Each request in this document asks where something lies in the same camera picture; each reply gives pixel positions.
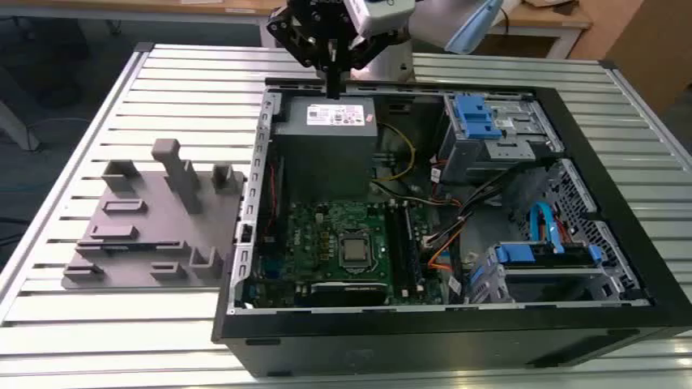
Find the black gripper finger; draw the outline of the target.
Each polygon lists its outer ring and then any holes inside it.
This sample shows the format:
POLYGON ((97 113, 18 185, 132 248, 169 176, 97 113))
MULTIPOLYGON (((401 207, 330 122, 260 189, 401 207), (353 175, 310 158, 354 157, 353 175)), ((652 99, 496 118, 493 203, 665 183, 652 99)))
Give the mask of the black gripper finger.
POLYGON ((376 37, 356 37, 353 41, 333 40, 333 99, 340 99, 342 81, 352 69, 361 70, 380 52, 376 37))
POLYGON ((305 32, 301 22, 289 7, 276 8, 266 20, 265 31, 274 41, 286 49, 304 67, 312 67, 324 83, 324 95, 334 98, 334 85, 329 79, 326 66, 326 41, 320 41, 305 32))

